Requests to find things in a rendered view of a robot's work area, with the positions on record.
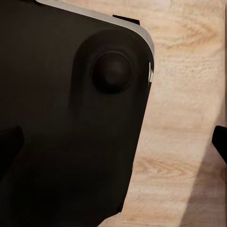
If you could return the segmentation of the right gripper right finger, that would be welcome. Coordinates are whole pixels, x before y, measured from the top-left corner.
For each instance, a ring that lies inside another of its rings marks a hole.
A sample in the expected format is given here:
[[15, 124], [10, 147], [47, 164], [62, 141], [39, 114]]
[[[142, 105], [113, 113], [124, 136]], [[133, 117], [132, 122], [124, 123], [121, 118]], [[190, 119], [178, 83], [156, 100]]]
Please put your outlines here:
[[219, 125], [215, 127], [212, 144], [227, 164], [227, 127]]

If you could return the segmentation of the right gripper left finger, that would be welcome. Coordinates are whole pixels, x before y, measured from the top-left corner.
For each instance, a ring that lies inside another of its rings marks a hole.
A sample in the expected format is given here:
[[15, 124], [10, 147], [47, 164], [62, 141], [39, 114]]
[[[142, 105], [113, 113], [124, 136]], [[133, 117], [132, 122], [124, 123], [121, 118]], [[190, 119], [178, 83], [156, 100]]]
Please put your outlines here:
[[0, 182], [10, 169], [24, 143], [21, 126], [0, 131]]

